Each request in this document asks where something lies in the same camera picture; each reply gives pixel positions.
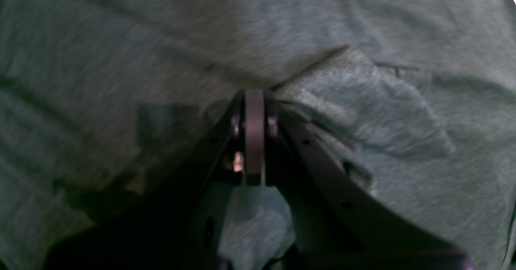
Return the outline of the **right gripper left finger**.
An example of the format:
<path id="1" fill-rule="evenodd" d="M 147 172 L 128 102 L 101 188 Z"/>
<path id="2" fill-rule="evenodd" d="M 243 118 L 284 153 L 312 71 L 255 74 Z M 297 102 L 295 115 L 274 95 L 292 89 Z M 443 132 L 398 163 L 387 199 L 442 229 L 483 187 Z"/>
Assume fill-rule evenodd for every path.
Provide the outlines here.
<path id="1" fill-rule="evenodd" d="M 235 95 L 153 193 L 52 248 L 45 270 L 232 270 L 218 253 L 234 186 L 265 182 L 265 92 Z"/>

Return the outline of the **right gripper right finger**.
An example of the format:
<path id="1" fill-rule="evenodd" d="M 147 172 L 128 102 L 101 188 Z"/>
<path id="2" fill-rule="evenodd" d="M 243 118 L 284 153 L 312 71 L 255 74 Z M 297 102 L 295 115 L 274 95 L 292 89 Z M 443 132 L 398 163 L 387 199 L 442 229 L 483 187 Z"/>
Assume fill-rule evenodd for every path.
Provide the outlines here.
<path id="1" fill-rule="evenodd" d="M 472 270 L 466 253 L 356 185 L 293 113 L 264 92 L 266 185 L 289 204 L 288 270 Z"/>

